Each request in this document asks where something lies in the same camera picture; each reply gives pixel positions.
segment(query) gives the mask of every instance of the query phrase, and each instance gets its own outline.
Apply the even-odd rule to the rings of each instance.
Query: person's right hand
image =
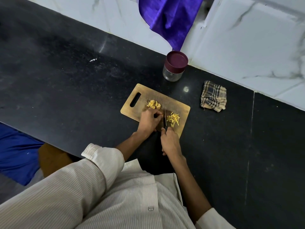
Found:
[[[172,127],[161,130],[161,144],[163,155],[167,155],[170,160],[176,157],[183,157],[179,143],[178,134],[173,131]]]

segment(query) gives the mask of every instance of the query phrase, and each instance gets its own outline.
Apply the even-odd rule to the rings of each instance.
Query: kitchen counter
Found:
[[[180,138],[212,206],[236,228],[305,225],[304,112],[188,66],[162,76],[165,56],[25,0],[0,0],[0,121],[81,157],[137,130],[120,113],[137,83],[191,107]],[[200,107],[204,81],[227,88],[226,110]],[[130,158],[173,172],[153,133]]]

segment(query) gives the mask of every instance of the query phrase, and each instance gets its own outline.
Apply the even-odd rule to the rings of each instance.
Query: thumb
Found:
[[[158,115],[158,117],[155,119],[155,121],[157,121],[158,123],[161,121],[163,115]]]
[[[166,130],[165,130],[165,128],[162,128],[162,129],[161,129],[161,136],[162,136],[162,135],[165,135],[165,134],[166,134]]]

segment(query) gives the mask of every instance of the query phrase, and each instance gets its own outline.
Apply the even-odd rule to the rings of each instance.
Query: hanging purple fabric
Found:
[[[179,51],[203,0],[137,0],[150,29]]]

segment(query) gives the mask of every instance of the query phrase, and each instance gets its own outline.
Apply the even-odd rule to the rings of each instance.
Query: striped shirt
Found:
[[[90,144],[70,164],[0,205],[1,228],[234,228],[214,208],[194,225],[175,174],[153,176]]]

